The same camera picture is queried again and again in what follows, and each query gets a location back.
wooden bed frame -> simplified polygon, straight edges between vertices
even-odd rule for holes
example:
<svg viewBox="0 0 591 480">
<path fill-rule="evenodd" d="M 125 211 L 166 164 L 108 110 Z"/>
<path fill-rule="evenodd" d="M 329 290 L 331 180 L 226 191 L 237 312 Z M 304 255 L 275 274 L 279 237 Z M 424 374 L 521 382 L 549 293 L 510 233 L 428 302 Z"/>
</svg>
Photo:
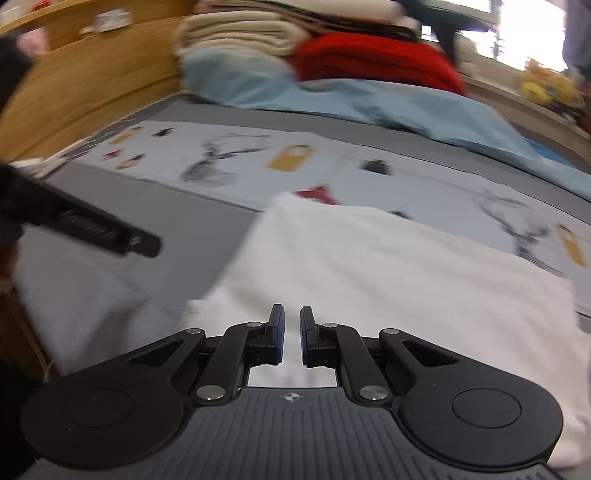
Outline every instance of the wooden bed frame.
<svg viewBox="0 0 591 480">
<path fill-rule="evenodd" d="M 0 118 L 0 157 L 46 157 L 180 87 L 170 35 L 194 0 L 64 0 L 0 27 L 45 27 L 51 51 Z M 81 39 L 96 14 L 131 12 L 133 24 Z"/>
</svg>

yellow tag print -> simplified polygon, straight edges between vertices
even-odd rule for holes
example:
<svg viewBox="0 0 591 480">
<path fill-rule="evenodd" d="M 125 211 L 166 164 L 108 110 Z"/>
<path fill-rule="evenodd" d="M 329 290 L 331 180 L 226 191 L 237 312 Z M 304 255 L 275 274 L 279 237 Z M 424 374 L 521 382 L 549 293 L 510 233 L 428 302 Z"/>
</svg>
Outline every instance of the yellow tag print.
<svg viewBox="0 0 591 480">
<path fill-rule="evenodd" d="M 124 170 L 126 168 L 133 167 L 134 165 L 137 165 L 138 162 L 144 157 L 145 157 L 145 155 L 143 153 L 141 155 L 136 155 L 135 157 L 131 157 L 129 160 L 124 160 L 119 165 L 117 165 L 115 168 L 117 170 Z"/>
<path fill-rule="evenodd" d="M 279 154 L 269 162 L 267 168 L 278 171 L 295 172 L 314 153 L 309 145 L 286 145 Z"/>
<path fill-rule="evenodd" d="M 583 251 L 581 247 L 579 247 L 579 243 L 577 242 L 577 235 L 574 233 L 570 228 L 565 225 L 556 225 L 558 230 L 558 234 L 562 239 L 562 243 L 564 244 L 564 248 L 569 253 L 570 258 L 575 262 L 577 265 L 581 267 L 587 267 L 587 262 L 585 261 L 585 257 L 583 255 Z"/>
<path fill-rule="evenodd" d="M 142 130 L 143 127 L 132 127 L 129 130 L 117 135 L 113 140 L 109 142 L 109 145 L 116 145 L 118 143 L 124 142 L 128 138 L 133 137 L 137 132 Z"/>
</svg>

white cloth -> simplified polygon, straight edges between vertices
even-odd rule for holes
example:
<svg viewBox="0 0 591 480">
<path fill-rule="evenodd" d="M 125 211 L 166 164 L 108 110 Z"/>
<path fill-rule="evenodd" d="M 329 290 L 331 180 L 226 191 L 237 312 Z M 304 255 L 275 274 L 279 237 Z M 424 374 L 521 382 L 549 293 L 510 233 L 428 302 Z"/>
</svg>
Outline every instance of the white cloth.
<svg viewBox="0 0 591 480">
<path fill-rule="evenodd" d="M 394 21 L 394 25 L 406 27 L 416 33 L 417 37 L 421 37 L 421 22 L 413 17 L 400 17 Z"/>
<path fill-rule="evenodd" d="M 308 40 L 303 28 L 274 12 L 215 12 L 187 17 L 174 30 L 173 53 L 186 55 L 197 47 L 249 47 L 263 53 L 288 56 Z"/>
<path fill-rule="evenodd" d="M 252 0 L 202 0 L 202 3 L 210 7 L 273 9 L 273 5 Z M 380 23 L 395 23 L 404 15 L 402 5 L 392 0 L 281 0 L 278 3 L 322 15 Z"/>
<path fill-rule="evenodd" d="M 381 210 L 285 193 L 184 325 L 221 335 L 266 321 L 274 303 L 285 306 L 283 363 L 253 369 L 250 385 L 335 384 L 332 371 L 301 364 L 299 311 L 309 305 L 316 323 L 373 337 L 395 327 L 540 384 L 564 415 L 551 464 L 589 454 L 591 342 L 577 328 L 568 280 Z"/>
</svg>

plush toy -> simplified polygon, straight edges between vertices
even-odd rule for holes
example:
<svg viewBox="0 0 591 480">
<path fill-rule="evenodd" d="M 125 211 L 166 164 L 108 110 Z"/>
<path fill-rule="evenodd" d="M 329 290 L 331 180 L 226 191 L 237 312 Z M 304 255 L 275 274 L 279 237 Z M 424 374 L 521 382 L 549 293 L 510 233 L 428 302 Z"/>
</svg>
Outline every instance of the plush toy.
<svg viewBox="0 0 591 480">
<path fill-rule="evenodd" d="M 580 94 L 571 79 L 541 66 L 533 59 L 528 61 L 521 75 L 521 94 L 543 106 L 559 103 L 576 108 L 580 105 Z"/>
</svg>

logo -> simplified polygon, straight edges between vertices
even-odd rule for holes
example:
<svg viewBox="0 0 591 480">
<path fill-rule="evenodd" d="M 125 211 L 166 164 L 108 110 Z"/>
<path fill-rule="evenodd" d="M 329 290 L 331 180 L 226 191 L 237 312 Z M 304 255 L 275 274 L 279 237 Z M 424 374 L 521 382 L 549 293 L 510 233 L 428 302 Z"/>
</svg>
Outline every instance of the logo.
<svg viewBox="0 0 591 480">
<path fill-rule="evenodd" d="M 284 400 L 287 400 L 289 403 L 293 403 L 301 399 L 302 396 L 300 394 L 297 394 L 296 392 L 289 392 L 287 395 L 283 395 L 282 398 Z"/>
</svg>

